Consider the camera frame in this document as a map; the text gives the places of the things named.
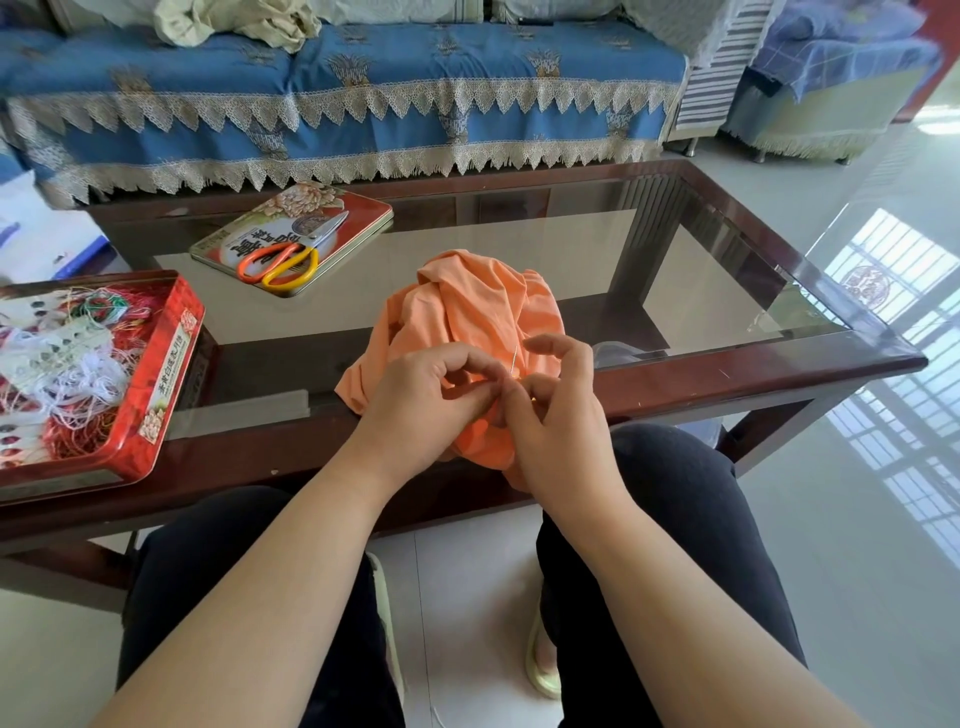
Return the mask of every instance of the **striped fabric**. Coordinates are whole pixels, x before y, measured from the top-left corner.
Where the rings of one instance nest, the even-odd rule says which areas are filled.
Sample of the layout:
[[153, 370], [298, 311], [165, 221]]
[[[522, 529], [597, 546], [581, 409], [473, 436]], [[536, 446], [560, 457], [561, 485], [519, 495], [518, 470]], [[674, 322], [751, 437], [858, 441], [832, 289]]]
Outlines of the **striped fabric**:
[[756, 55], [774, 6], [781, 5], [782, 0], [750, 0], [744, 5], [710, 65], [690, 72], [675, 131], [719, 127], [727, 120], [740, 77]]

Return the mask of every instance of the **orange scissors handle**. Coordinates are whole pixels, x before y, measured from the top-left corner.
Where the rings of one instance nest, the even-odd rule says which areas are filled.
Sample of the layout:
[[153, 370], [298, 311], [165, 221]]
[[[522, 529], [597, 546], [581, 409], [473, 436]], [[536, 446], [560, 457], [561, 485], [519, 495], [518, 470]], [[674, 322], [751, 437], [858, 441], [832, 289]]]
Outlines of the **orange scissors handle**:
[[[299, 243], [275, 243], [274, 245], [268, 245], [266, 248], [260, 248], [253, 251], [246, 257], [244, 257], [240, 263], [237, 265], [237, 277], [244, 281], [245, 283], [259, 283], [263, 280], [263, 277], [266, 276], [271, 271], [274, 271], [278, 268], [288, 257], [293, 255], [297, 248], [300, 247]], [[274, 258], [270, 265], [264, 268], [259, 273], [249, 276], [247, 275], [247, 267], [252, 263], [255, 263], [260, 258], [266, 257], [267, 255], [278, 254]]]

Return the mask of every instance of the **slipper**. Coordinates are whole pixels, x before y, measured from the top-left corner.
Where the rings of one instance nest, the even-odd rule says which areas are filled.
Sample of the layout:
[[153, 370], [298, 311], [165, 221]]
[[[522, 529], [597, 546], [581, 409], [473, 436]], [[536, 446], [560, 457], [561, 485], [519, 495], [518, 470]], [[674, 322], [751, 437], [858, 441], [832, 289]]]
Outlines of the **slipper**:
[[383, 565], [369, 551], [367, 558], [373, 566], [373, 590], [376, 593], [376, 613], [383, 623], [383, 631], [387, 636], [387, 669], [394, 678], [396, 694], [400, 698], [400, 707], [403, 707], [403, 676], [400, 675], [400, 660], [396, 655], [396, 640], [394, 639], [394, 621], [390, 616], [390, 599], [387, 597], [387, 578], [383, 575]]
[[530, 639], [527, 640], [527, 677], [538, 692], [546, 695], [551, 700], [560, 700], [560, 673], [545, 672], [537, 665], [537, 635], [542, 626], [543, 622], [540, 620], [540, 604], [538, 603], [537, 613], [534, 616], [534, 626], [530, 630]]

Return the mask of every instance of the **scissors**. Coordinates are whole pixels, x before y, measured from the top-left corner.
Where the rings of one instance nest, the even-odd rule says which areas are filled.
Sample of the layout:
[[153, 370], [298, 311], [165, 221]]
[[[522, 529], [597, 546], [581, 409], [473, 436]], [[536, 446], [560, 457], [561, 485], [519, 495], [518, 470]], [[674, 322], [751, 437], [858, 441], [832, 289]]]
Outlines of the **scissors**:
[[[317, 268], [320, 267], [320, 261], [329, 253], [330, 245], [336, 242], [336, 237], [333, 233], [344, 224], [344, 220], [347, 219], [348, 215], [349, 212], [344, 210], [340, 214], [331, 217], [310, 235], [310, 237], [314, 239], [308, 244], [275, 243], [275, 245], [268, 245], [266, 248], [259, 248], [253, 251], [240, 260], [240, 263], [237, 265], [237, 277], [245, 283], [259, 283], [268, 291], [292, 291], [300, 288], [317, 273]], [[251, 264], [268, 255], [276, 255], [276, 260], [271, 261], [271, 263], [259, 273], [253, 275], [247, 274], [247, 268]], [[284, 283], [273, 283], [276, 278], [282, 276], [297, 265], [300, 265], [308, 257], [310, 258], [310, 263], [302, 274]]]

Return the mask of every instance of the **red door frame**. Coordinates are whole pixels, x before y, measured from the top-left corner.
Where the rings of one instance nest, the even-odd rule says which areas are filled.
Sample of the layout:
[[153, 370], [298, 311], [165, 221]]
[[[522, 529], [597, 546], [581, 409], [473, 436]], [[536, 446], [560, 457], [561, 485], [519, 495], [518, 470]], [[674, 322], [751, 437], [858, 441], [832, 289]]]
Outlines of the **red door frame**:
[[926, 13], [926, 22], [918, 36], [936, 40], [944, 52], [940, 70], [910, 99], [897, 114], [896, 121], [910, 121], [960, 58], [960, 2], [957, 0], [915, 0], [911, 5]]

